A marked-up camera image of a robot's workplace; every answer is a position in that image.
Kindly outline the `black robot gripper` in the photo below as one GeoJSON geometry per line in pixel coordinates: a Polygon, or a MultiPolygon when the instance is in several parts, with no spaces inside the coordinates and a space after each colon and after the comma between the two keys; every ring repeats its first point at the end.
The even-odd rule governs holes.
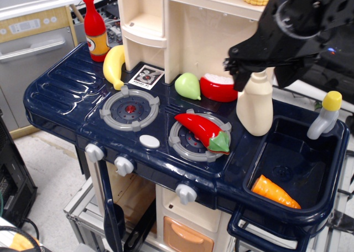
{"type": "Polygon", "coordinates": [[[234,89],[251,73],[274,68],[280,89],[300,79],[337,30],[353,23],[353,0],[269,0],[256,32],[234,45],[224,61],[234,89]]]}

